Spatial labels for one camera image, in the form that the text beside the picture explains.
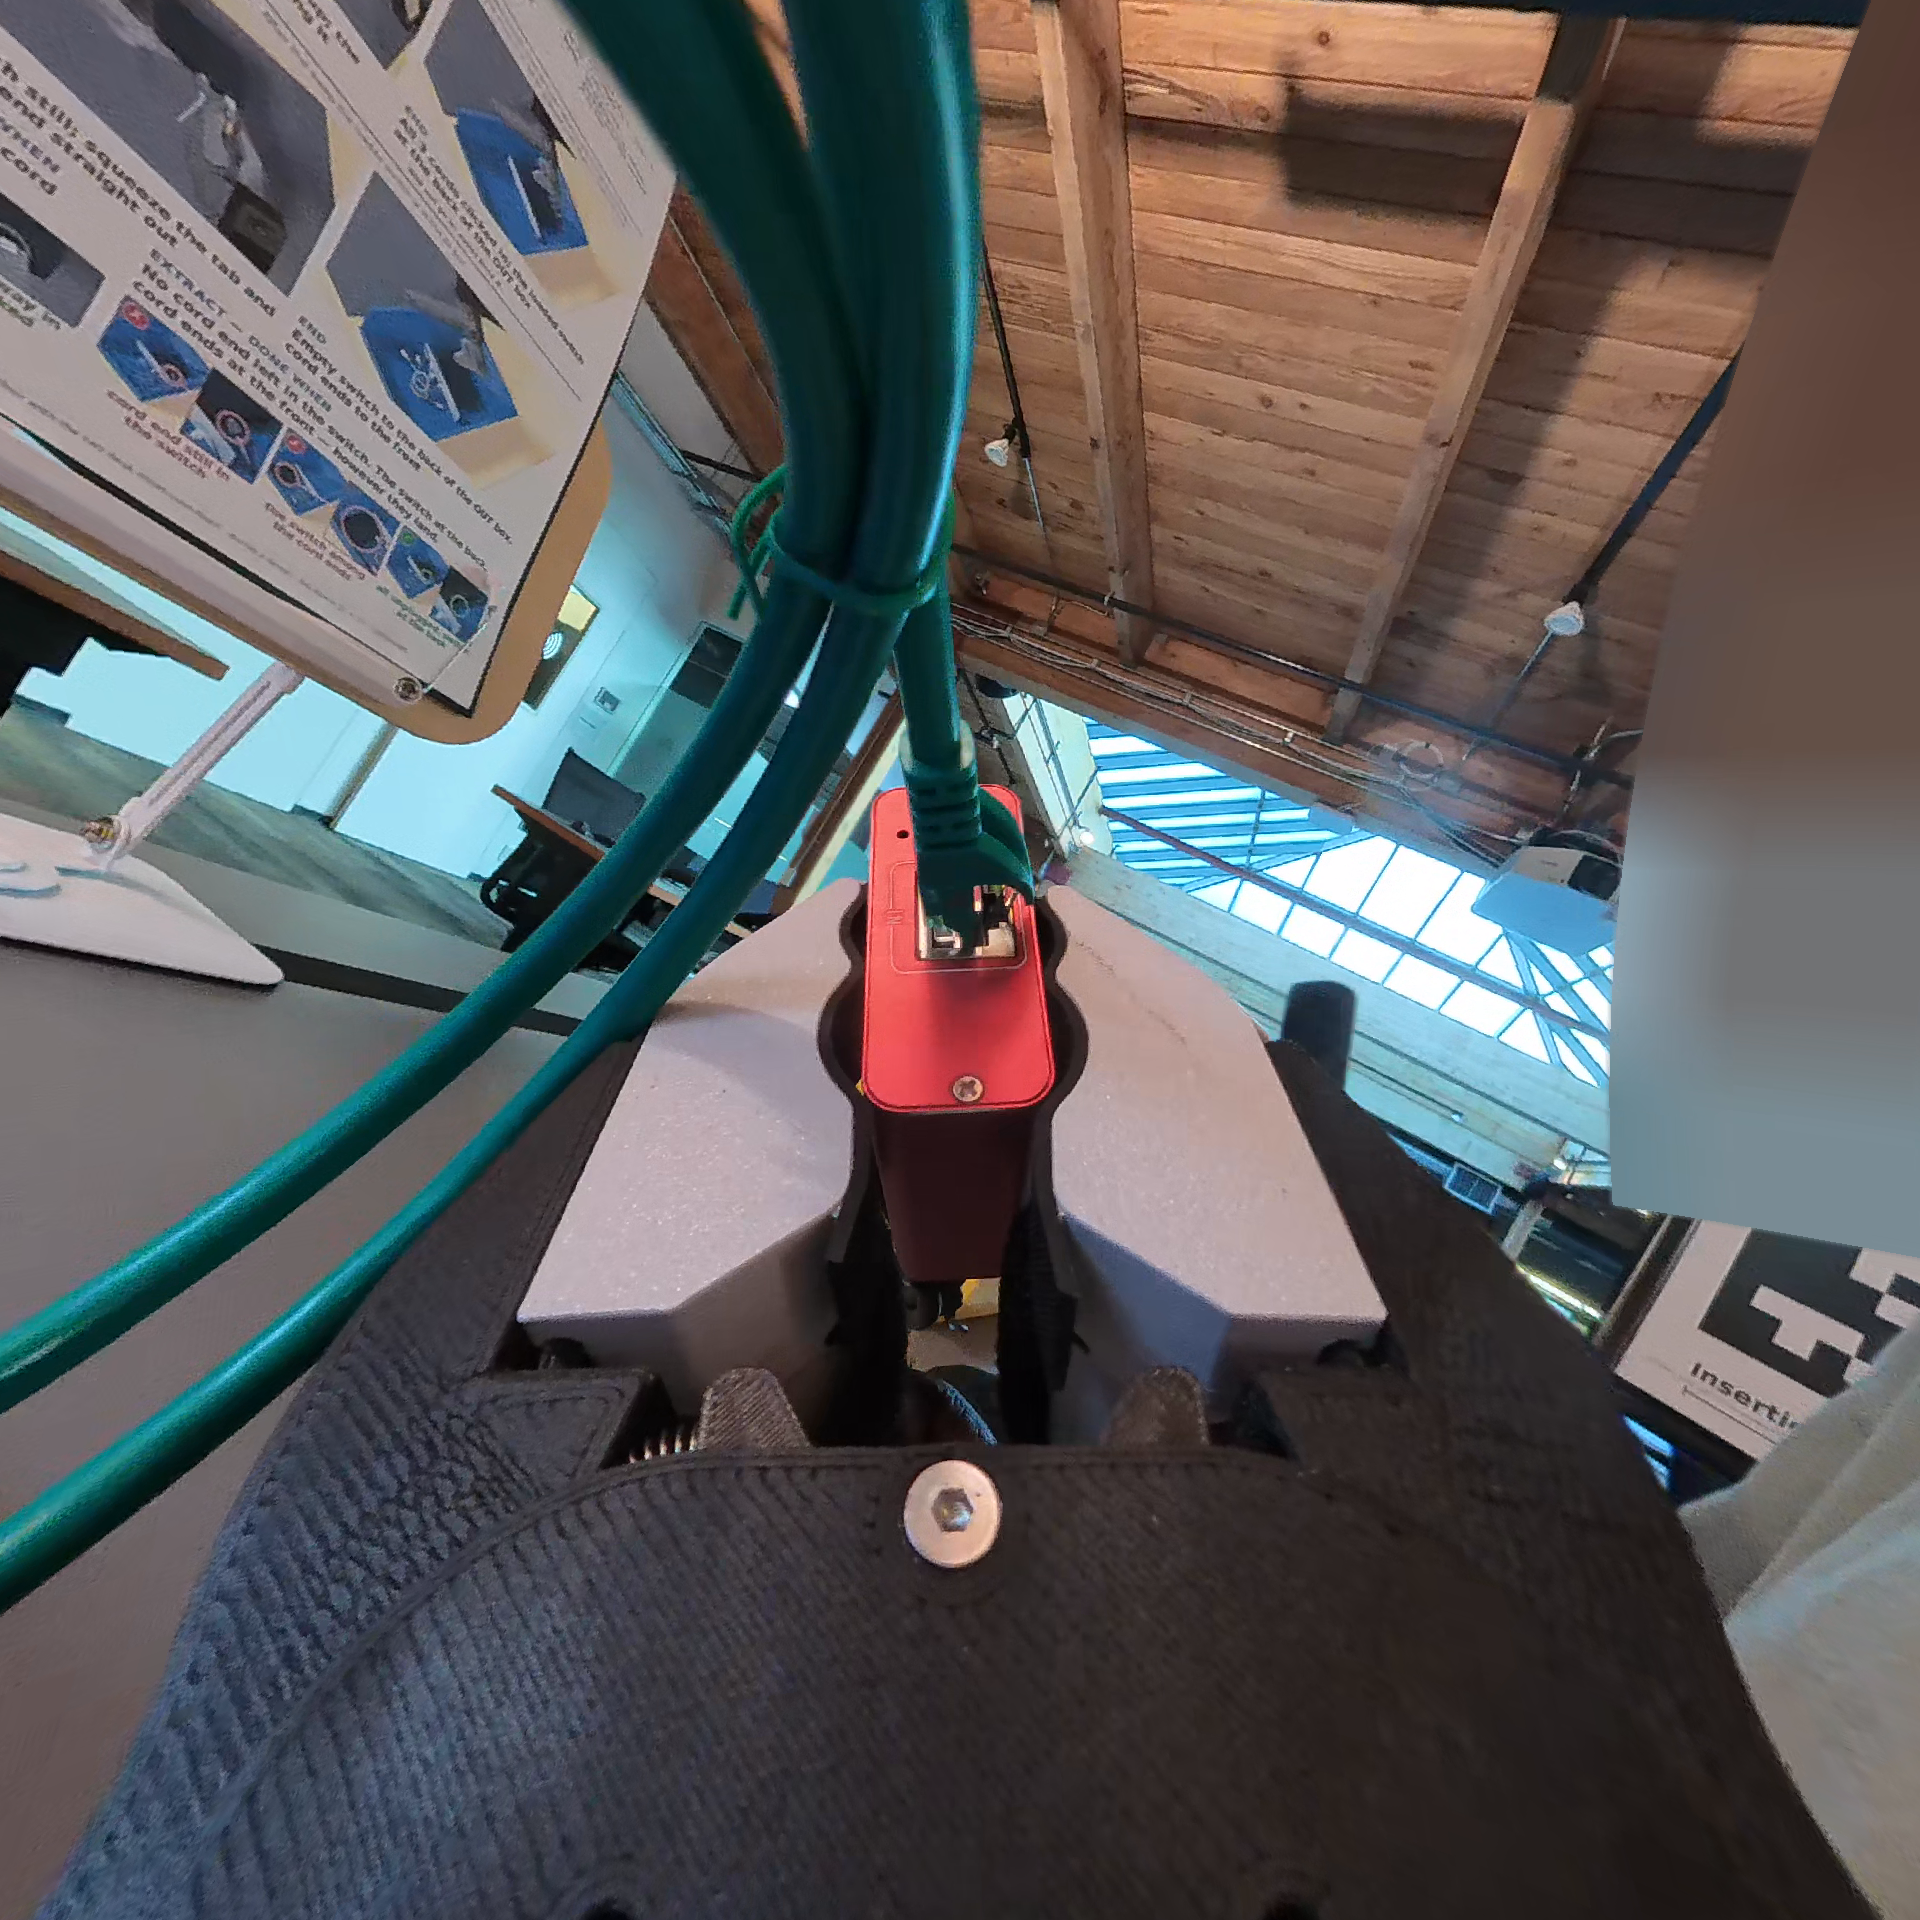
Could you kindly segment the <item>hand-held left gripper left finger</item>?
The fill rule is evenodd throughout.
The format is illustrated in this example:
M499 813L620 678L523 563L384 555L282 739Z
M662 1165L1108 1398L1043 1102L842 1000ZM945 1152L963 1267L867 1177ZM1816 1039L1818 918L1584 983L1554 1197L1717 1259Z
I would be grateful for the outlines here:
M854 1159L824 1017L853 969L853 879L698 970L646 1029L521 1297L532 1342L651 1371L692 1415L720 1374L772 1374L825 1435L827 1246Z

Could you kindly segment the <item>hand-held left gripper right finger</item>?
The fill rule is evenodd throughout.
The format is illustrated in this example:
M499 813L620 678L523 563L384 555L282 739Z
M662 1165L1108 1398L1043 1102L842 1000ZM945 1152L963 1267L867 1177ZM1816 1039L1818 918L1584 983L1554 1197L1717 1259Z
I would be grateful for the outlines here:
M1040 929L1060 1079L1001 1261L1001 1435L1093 1441L1153 1368L1224 1424L1262 1371L1370 1358L1386 1302L1257 1023L1072 886Z

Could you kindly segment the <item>red ethernet splitter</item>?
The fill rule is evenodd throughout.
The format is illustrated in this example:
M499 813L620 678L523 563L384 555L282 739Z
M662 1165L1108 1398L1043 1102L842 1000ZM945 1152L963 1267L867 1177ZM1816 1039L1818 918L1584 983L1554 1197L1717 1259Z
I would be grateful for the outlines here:
M902 1278L994 1279L1056 1083L1036 905L979 888L982 942L936 929L906 787L870 813L858 1085Z

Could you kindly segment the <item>grey desk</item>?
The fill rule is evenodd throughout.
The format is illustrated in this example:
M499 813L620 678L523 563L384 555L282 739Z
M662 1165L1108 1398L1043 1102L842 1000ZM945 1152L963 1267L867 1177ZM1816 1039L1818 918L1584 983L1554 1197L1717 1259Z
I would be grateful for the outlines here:
M604 991L576 975L336 1186L5 1415L5 1514L148 1418L384 1224ZM5 947L5 1327L224 1190L435 1011ZM116 1775L283 1398L5 1613L2 1912L33 1914Z

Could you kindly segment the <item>wooden office table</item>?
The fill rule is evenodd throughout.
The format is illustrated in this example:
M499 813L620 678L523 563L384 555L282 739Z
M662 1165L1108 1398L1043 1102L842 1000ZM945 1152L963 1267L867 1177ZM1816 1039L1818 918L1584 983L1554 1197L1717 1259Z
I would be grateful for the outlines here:
M600 859L610 857L626 830L616 827L612 838L594 835L587 825L570 823L546 807L514 794L508 786L494 784L492 790L518 813L523 825L516 850L501 861L481 888L482 905L513 926L501 944L505 952L513 952L557 911ZM691 883L707 872L707 866L707 857L691 851L691 848L668 851L644 895L636 897L634 907L612 926L612 933L622 934L632 923L643 923L650 929L659 928L673 907L685 897Z

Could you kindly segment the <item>black office chair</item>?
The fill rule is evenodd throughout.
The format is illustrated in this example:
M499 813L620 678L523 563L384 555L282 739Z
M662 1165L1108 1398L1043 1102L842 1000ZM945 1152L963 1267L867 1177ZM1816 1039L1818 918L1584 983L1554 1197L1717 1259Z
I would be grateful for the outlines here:
M594 835L612 838L616 827L628 830L641 815L644 794L602 771L580 754L564 752L561 768L546 787L541 807L570 823L587 825Z

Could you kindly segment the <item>black-framed sign board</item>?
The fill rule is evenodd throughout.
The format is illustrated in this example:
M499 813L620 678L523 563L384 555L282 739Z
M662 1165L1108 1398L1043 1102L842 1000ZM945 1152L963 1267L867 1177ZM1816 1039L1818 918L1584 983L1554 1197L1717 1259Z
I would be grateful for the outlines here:
M1626 1333L1617 1374L1748 1464L1865 1379L1916 1318L1913 1254L1699 1221Z

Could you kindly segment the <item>person's beige sweater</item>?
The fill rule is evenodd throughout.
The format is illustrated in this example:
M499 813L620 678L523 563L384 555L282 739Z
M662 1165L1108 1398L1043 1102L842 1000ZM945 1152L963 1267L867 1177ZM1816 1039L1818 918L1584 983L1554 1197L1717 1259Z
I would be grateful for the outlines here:
M1680 1519L1789 1775L1882 1914L1917 1914L1917 1327Z

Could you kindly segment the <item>instruction board with wooden frame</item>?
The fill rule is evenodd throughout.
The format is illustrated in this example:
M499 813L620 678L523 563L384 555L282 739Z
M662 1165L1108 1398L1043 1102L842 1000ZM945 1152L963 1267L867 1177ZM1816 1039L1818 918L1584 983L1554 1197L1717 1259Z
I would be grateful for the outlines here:
M5 507L442 742L521 704L674 169L564 5L5 2Z

